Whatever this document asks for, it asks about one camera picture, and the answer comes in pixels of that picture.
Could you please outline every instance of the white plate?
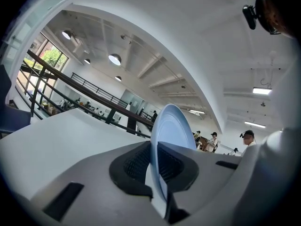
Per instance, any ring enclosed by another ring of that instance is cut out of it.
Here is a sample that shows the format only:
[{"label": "white plate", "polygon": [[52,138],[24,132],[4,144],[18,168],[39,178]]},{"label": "white plate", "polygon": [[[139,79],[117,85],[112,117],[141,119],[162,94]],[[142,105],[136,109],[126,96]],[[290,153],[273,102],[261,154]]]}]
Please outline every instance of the white plate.
[{"label": "white plate", "polygon": [[168,142],[196,150],[195,141],[190,126],[182,113],[175,105],[168,104],[159,113],[153,126],[151,137],[150,164],[155,187],[161,193],[160,196],[167,200],[167,186],[159,175],[158,166],[158,142]]}]

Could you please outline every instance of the white shirt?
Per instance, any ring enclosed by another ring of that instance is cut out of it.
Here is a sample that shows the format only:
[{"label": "white shirt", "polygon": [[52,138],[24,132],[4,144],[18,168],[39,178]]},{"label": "white shirt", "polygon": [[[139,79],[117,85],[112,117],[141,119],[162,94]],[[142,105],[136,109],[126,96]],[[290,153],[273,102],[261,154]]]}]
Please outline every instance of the white shirt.
[{"label": "white shirt", "polygon": [[209,143],[208,143],[208,145],[207,145],[207,147],[206,147],[206,150],[207,151],[209,151],[209,152],[212,152],[213,151],[213,149],[214,149],[214,146],[216,146],[216,144],[217,144],[217,138],[212,138],[210,141],[209,141]]},{"label": "white shirt", "polygon": [[248,145],[248,146],[251,146],[251,145],[256,145],[256,142],[253,141],[253,142],[251,142],[250,145]]},{"label": "white shirt", "polygon": [[60,106],[62,107],[65,104],[65,102],[66,102],[65,99],[62,99],[60,102]]},{"label": "white shirt", "polygon": [[235,156],[235,154],[236,154],[236,152],[234,150],[229,153],[230,156]]}]

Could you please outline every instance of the chair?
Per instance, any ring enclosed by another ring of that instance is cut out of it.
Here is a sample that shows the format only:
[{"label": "chair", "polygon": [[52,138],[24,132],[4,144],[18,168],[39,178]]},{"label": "chair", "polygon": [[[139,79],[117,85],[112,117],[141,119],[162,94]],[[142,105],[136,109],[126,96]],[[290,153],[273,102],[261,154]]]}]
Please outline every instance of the chair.
[{"label": "chair", "polygon": [[2,133],[10,134],[30,124],[31,113],[21,111],[5,104],[5,98],[11,87],[11,81],[0,65],[0,138]]}]

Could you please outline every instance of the window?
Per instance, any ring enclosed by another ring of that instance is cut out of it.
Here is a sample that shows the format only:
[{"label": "window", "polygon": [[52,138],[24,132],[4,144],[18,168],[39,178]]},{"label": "window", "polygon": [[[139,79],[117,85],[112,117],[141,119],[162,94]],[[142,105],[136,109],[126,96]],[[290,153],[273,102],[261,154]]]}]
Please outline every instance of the window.
[{"label": "window", "polygon": [[[38,55],[41,59],[47,62],[50,66],[55,69],[61,71],[66,64],[68,57],[62,53],[53,43],[51,43],[42,33],[36,37],[34,42],[31,44],[30,51]],[[36,62],[33,58],[31,58],[28,54],[26,54],[24,61],[32,68],[37,70],[42,70],[43,66]],[[30,81],[36,85],[38,78],[34,73],[25,72],[26,76],[30,79]],[[29,93],[33,93],[34,87],[27,82],[27,79],[23,76],[21,72],[18,74],[18,79],[20,82],[26,87]],[[54,86],[56,80],[51,79],[51,75],[45,75],[43,78],[50,85]],[[26,94],[25,90],[22,88],[20,82],[17,80],[17,84],[20,89]],[[45,93],[45,96],[50,97],[52,93],[52,89],[48,87],[43,81],[39,84],[39,90]]]},{"label": "window", "polygon": [[[62,51],[60,51],[55,45],[53,45],[42,33],[40,33],[34,40],[30,50],[59,71],[62,70],[68,60],[68,57],[63,54]],[[30,67],[34,67],[34,69],[42,70],[43,68],[42,65],[35,62],[35,60],[29,55],[25,56],[24,61]]]}]

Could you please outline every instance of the person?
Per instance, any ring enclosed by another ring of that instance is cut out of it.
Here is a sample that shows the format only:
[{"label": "person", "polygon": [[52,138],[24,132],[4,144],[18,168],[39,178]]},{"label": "person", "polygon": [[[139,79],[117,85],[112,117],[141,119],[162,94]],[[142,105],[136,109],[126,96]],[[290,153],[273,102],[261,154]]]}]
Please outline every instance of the person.
[{"label": "person", "polygon": [[152,116],[152,118],[151,118],[151,121],[152,121],[152,122],[155,122],[157,116],[158,116],[157,112],[154,111],[154,114],[153,114],[153,116]]},{"label": "person", "polygon": [[91,103],[91,100],[88,100],[88,101],[87,101],[87,103],[84,105],[84,107],[86,107],[86,108],[90,109],[90,107],[91,107],[90,103]]},{"label": "person", "polygon": [[200,133],[201,133],[201,132],[198,130],[198,131],[196,132],[196,134],[193,135],[194,140],[196,140],[198,137],[200,137]]},{"label": "person", "polygon": [[212,139],[208,142],[208,145],[206,147],[206,150],[209,152],[213,152],[213,150],[217,148],[217,133],[214,132],[211,135]]},{"label": "person", "polygon": [[254,132],[252,130],[247,130],[244,134],[244,145],[250,146],[250,145],[256,145],[257,143],[254,141],[255,137],[254,137]]},{"label": "person", "polygon": [[238,149],[235,147],[234,150],[230,153],[228,153],[228,155],[230,156],[235,156],[236,155],[236,152],[238,152]]},{"label": "person", "polygon": [[95,114],[98,114],[99,108],[96,108],[93,112],[94,112]]},{"label": "person", "polygon": [[64,109],[65,104],[66,104],[66,100],[62,99],[61,102],[60,102],[60,107]]}]

